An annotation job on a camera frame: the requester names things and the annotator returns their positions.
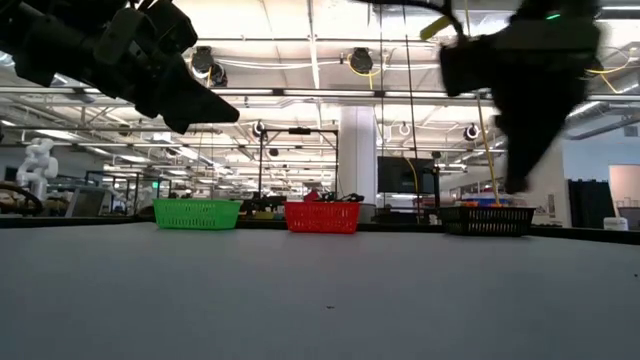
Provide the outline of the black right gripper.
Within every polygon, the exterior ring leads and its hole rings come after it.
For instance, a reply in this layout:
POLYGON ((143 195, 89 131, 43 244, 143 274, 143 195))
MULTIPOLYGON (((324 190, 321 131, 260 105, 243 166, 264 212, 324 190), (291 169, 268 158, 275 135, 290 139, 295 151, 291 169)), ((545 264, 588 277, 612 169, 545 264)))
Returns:
POLYGON ((528 176, 563 130, 564 118, 585 99, 583 76, 600 38, 592 22, 514 22, 441 48, 447 95, 487 88, 499 109, 495 125, 507 137, 507 194, 528 190, 528 176))

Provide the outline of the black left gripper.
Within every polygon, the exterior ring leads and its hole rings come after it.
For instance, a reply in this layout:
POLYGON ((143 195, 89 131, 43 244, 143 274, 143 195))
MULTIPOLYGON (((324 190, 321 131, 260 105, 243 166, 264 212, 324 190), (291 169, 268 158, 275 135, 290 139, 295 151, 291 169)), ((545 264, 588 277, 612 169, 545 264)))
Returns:
POLYGON ((179 134, 192 124, 238 121, 236 108, 173 57, 171 7, 51 7, 49 24, 58 46, 50 81, 61 74, 128 100, 179 134))

